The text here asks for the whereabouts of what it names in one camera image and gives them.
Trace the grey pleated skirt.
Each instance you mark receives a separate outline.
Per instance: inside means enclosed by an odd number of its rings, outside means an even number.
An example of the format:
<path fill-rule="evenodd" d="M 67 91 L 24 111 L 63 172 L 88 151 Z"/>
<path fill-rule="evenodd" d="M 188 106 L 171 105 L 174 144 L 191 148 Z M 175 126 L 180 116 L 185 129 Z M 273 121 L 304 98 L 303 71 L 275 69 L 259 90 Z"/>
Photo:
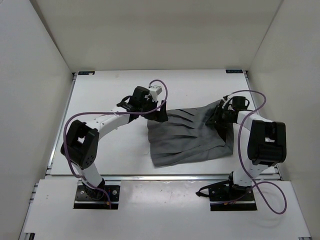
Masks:
<path fill-rule="evenodd" d="M 221 137 L 213 125 L 206 122 L 219 105 L 217 100 L 194 108 L 168 110 L 168 121 L 147 122 L 150 157 L 154 167 L 198 163 L 229 157 L 234 152 L 234 128 L 226 126 Z"/>

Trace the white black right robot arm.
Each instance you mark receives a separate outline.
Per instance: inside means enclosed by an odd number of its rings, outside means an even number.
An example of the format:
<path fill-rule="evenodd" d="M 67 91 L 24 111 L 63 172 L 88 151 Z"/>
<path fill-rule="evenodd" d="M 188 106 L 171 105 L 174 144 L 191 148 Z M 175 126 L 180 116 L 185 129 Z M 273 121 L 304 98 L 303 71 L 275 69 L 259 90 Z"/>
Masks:
<path fill-rule="evenodd" d="M 241 167 L 229 175 L 224 187 L 224 195 L 229 200 L 244 194 L 252 186 L 253 179 L 267 168 L 284 162 L 287 156 L 286 125 L 248 110 L 249 104 L 244 96 L 225 96 L 209 119 L 224 141 L 232 124 L 249 131 L 247 157 L 240 161 Z"/>

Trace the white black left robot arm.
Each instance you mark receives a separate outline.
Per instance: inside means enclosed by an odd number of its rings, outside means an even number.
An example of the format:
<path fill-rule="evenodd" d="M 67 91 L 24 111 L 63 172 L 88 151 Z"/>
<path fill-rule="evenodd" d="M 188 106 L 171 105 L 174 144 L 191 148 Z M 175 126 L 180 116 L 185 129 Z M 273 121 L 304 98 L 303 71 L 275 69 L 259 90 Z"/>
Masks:
<path fill-rule="evenodd" d="M 99 141 L 132 121 L 143 117 L 163 123 L 168 120 L 166 100 L 158 101 L 165 85 L 137 86 L 133 94 L 125 96 L 109 112 L 97 112 L 91 121 L 80 121 L 80 114 L 72 116 L 64 126 L 60 152 L 67 160 L 71 173 L 81 179 L 84 191 L 93 201 L 110 200 L 105 180 L 95 165 Z"/>

